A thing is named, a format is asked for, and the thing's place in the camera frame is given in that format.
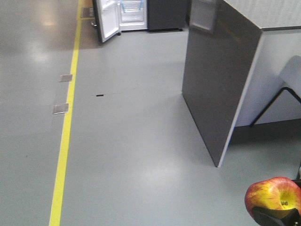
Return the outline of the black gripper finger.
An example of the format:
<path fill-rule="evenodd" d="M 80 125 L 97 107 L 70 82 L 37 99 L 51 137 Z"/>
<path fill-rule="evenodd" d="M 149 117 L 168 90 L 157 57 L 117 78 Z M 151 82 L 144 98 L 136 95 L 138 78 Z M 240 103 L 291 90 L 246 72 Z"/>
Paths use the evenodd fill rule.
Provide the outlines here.
<path fill-rule="evenodd" d="M 300 226 L 301 216 L 296 208 L 271 210 L 263 207 L 252 208 L 253 218 L 260 226 Z"/>

